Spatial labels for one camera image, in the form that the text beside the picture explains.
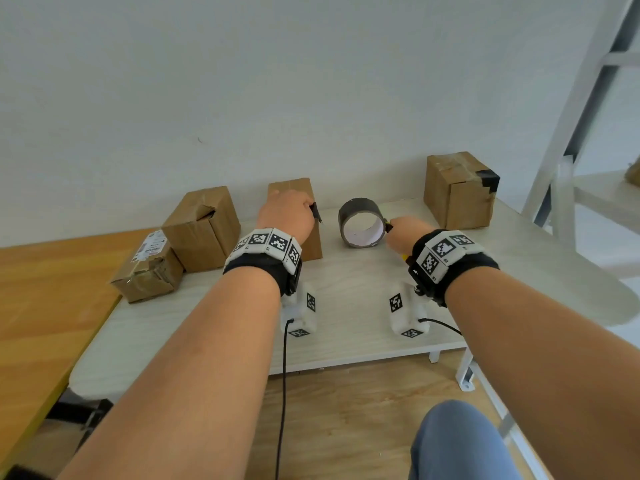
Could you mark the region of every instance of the person's right arm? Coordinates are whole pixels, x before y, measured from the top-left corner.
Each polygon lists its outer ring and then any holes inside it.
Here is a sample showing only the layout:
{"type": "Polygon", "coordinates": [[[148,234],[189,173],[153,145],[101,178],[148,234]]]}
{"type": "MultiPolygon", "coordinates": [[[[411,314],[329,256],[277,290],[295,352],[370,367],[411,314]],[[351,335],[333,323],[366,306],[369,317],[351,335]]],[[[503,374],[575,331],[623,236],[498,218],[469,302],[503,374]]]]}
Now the person's right arm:
{"type": "MultiPolygon", "coordinates": [[[[412,217],[391,224],[388,243],[404,254],[433,231],[412,217]]],[[[461,274],[445,300],[484,375],[555,478],[640,474],[640,350],[490,267],[461,274]]]]}

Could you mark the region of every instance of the box with shipping label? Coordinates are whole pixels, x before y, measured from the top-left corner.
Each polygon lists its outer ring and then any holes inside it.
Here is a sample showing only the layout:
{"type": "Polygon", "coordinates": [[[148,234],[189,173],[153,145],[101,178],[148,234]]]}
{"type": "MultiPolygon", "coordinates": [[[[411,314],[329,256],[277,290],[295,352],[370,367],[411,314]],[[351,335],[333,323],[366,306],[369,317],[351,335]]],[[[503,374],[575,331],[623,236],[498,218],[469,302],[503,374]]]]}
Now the box with shipping label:
{"type": "Polygon", "coordinates": [[[625,179],[633,185],[640,187],[640,157],[636,160],[636,163],[631,165],[625,173],[625,179]]]}
{"type": "Polygon", "coordinates": [[[486,227],[500,177],[468,152],[427,157],[424,202],[444,229],[486,227]]]}
{"type": "Polygon", "coordinates": [[[182,265],[161,230],[149,234],[111,279],[129,303],[171,293],[182,279],[182,265]]]}
{"type": "MultiPolygon", "coordinates": [[[[308,193],[311,200],[315,201],[314,191],[311,188],[311,180],[308,178],[298,178],[296,180],[287,180],[285,182],[274,182],[269,184],[268,194],[274,190],[284,192],[285,190],[299,190],[308,193]]],[[[313,259],[322,258],[322,245],[320,244],[320,227],[318,221],[314,225],[308,239],[302,244],[302,261],[312,261],[313,259]]]]}
{"type": "Polygon", "coordinates": [[[222,267],[238,242],[240,222],[226,187],[187,193],[162,225],[187,273],[222,267]]]}

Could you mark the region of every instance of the person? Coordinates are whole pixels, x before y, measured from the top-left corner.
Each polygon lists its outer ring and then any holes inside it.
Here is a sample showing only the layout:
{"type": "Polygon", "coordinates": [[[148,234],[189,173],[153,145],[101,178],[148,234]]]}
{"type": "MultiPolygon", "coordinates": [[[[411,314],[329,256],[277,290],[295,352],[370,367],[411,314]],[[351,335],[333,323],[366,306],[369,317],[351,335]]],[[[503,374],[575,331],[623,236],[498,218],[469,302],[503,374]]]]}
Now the person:
{"type": "MultiPolygon", "coordinates": [[[[270,195],[257,228],[303,243],[308,195],[270,195]]],[[[411,254],[434,228],[391,220],[391,249],[411,254]]],[[[557,479],[640,472],[640,351],[492,267],[462,273],[446,304],[527,439],[557,479]]],[[[224,274],[59,476],[243,478],[278,327],[280,289],[263,269],[224,274]]],[[[489,421],[466,403],[428,412],[412,446],[411,478],[518,478],[489,421]]]]}

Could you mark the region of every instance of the hand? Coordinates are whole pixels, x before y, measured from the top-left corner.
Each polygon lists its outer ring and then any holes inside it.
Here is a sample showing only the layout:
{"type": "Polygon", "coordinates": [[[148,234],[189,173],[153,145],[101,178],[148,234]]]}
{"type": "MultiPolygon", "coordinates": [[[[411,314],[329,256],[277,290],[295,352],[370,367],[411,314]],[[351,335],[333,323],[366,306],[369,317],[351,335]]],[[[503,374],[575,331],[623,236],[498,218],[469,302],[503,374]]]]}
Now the hand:
{"type": "Polygon", "coordinates": [[[413,245],[423,235],[436,230],[430,224],[417,217],[405,216],[391,219],[389,223],[394,227],[387,234],[387,245],[398,254],[411,256],[413,245]]]}
{"type": "Polygon", "coordinates": [[[307,240],[316,220],[309,205],[313,204],[311,197],[305,192],[297,190],[274,191],[269,195],[260,212],[256,229],[276,227],[296,238],[300,246],[307,240]]]}

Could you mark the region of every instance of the tape roll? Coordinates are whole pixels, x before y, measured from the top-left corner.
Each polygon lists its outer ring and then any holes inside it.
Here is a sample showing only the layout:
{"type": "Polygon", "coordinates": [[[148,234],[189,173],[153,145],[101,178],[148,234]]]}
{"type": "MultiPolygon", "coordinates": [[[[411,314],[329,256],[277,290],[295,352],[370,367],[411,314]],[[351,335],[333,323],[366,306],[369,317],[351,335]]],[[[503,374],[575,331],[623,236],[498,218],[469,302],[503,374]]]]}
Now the tape roll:
{"type": "Polygon", "coordinates": [[[364,197],[352,198],[338,211],[338,225],[342,240],[352,248],[370,248],[379,243],[389,227],[377,204],[364,197]],[[373,224],[367,229],[345,228],[350,219],[358,214],[371,214],[375,217],[373,224]]]}

